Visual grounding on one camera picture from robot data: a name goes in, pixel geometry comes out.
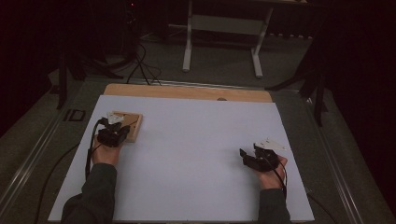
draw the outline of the black device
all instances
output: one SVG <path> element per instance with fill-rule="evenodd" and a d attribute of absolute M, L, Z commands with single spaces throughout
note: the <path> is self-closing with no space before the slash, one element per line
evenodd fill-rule
<path fill-rule="evenodd" d="M 131 130 L 129 125 L 121 127 L 120 122 L 109 124 L 108 119 L 101 119 L 101 124 L 105 125 L 105 128 L 99 130 L 98 141 L 107 147 L 119 146 Z"/>
<path fill-rule="evenodd" d="M 279 165 L 279 158 L 271 149 L 264 149 L 254 146 L 254 154 L 256 157 L 249 156 L 242 148 L 239 149 L 239 154 L 243 158 L 244 165 L 259 172 L 268 172 L 275 170 Z"/>

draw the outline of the white tabletop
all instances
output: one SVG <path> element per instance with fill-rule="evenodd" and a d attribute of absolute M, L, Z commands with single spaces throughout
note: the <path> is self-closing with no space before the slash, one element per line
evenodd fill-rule
<path fill-rule="evenodd" d="M 143 114 L 136 142 L 125 144 L 120 154 L 114 220 L 256 220 L 259 183 L 243 165 L 239 148 L 253 155 L 253 143 L 267 137 L 287 149 L 277 153 L 289 159 L 291 220 L 314 219 L 275 104 L 102 95 L 50 221 L 59 221 L 66 200 L 80 193 L 94 123 L 112 110 Z"/>

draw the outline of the forearm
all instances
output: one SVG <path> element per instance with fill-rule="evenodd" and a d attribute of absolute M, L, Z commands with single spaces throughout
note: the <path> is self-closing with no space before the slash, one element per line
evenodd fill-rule
<path fill-rule="evenodd" d="M 263 189 L 260 192 L 259 223 L 291 223 L 282 189 Z"/>
<path fill-rule="evenodd" d="M 113 165 L 98 163 L 82 187 L 82 193 L 64 205 L 62 223 L 111 223 L 117 170 Z"/>

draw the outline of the desk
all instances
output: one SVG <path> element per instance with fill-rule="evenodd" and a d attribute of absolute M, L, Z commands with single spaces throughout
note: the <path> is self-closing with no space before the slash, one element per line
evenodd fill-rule
<path fill-rule="evenodd" d="M 199 95 L 235 101 L 198 100 Z M 289 159 L 287 203 L 292 220 L 313 220 L 276 105 L 236 101 L 249 95 L 271 101 L 264 91 L 109 85 L 92 113 L 49 220 L 58 221 L 65 201 L 80 192 L 92 127 L 108 110 L 144 116 L 136 142 L 125 144 L 120 153 L 116 221 L 254 220 L 260 187 L 242 164 L 239 148 L 251 154 L 253 142 L 266 136 L 287 149 L 279 154 Z"/>
<path fill-rule="evenodd" d="M 305 0 L 300 2 L 294 0 L 255 0 L 264 3 L 299 3 L 306 4 Z M 225 18 L 216 16 L 197 15 L 192 13 L 192 0 L 189 0 L 189 17 L 187 20 L 187 44 L 184 52 L 183 71 L 190 71 L 192 42 L 192 29 L 206 30 L 214 32 L 225 32 L 242 35 L 257 35 L 258 41 L 254 48 L 251 49 L 251 57 L 254 65 L 254 71 L 257 78 L 262 77 L 262 66 L 260 64 L 259 52 L 262 47 L 262 41 L 269 25 L 271 15 L 274 11 L 273 7 L 269 7 L 265 12 L 266 16 L 263 21 L 243 20 L 235 18 Z"/>

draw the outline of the white table leg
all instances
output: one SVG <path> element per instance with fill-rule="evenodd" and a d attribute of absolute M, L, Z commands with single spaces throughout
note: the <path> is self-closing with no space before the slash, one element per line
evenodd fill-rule
<path fill-rule="evenodd" d="M 183 61 L 183 72 L 190 71 L 190 62 L 191 62 L 191 18 L 192 18 L 192 0 L 189 1 L 189 17 L 187 19 L 187 44 L 186 50 L 184 51 L 184 61 Z"/>
<path fill-rule="evenodd" d="M 273 11 L 274 9 L 272 7 L 268 9 L 265 21 L 262 23 L 262 29 L 259 34 L 259 41 L 257 42 L 256 47 L 251 49 L 251 57 L 253 59 L 253 66 L 256 78 L 262 78 L 262 65 L 260 64 L 259 52 L 260 48 L 262 47 L 262 41 L 264 40 L 265 32 L 267 31 Z"/>

